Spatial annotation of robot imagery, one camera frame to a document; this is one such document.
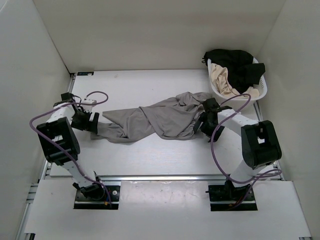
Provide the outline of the grey trousers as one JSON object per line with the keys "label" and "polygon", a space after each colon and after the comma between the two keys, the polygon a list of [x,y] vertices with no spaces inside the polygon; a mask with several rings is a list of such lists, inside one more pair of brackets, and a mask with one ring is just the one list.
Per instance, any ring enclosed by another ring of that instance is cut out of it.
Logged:
{"label": "grey trousers", "polygon": [[99,122],[90,138],[129,144],[156,133],[164,140],[192,140],[203,102],[211,97],[209,92],[184,92],[150,106],[104,111],[102,116],[110,123]]}

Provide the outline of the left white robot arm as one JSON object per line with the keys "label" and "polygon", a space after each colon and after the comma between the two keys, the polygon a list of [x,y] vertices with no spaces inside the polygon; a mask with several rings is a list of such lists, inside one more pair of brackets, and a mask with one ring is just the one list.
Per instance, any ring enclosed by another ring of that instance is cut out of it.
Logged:
{"label": "left white robot arm", "polygon": [[108,194],[95,171],[83,170],[79,163],[80,144],[74,130],[97,134],[99,113],[92,109],[99,102],[88,96],[80,98],[70,92],[61,94],[61,100],[47,112],[49,119],[37,126],[29,122],[39,138],[45,159],[67,170],[74,179],[73,186],[84,197],[94,201],[108,200]]}

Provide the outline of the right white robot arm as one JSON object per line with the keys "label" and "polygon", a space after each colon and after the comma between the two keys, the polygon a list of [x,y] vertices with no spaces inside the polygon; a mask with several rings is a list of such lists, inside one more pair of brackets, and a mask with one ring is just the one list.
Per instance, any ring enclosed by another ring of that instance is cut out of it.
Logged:
{"label": "right white robot arm", "polygon": [[[215,154],[214,143],[227,128],[241,137],[242,161],[230,174],[220,166]],[[224,193],[230,200],[238,199],[243,188],[258,179],[257,174],[266,166],[282,157],[279,140],[271,121],[257,121],[242,115],[229,106],[205,107],[193,126],[210,138],[213,161],[226,177],[228,185]]]}

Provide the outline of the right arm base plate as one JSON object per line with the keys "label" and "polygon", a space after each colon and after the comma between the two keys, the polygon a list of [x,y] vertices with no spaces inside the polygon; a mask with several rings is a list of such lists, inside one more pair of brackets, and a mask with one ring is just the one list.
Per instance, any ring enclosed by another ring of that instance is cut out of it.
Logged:
{"label": "right arm base plate", "polygon": [[209,185],[206,193],[209,195],[212,212],[257,211],[255,194],[250,185],[233,187],[232,185]]}

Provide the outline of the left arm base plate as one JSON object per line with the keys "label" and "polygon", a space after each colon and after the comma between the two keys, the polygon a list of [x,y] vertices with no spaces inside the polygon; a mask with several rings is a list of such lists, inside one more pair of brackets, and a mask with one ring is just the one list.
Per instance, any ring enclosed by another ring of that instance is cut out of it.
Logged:
{"label": "left arm base plate", "polygon": [[77,183],[72,184],[76,189],[73,208],[76,210],[118,210],[121,193],[120,185],[107,185],[106,190],[99,184],[92,187],[80,188]]}

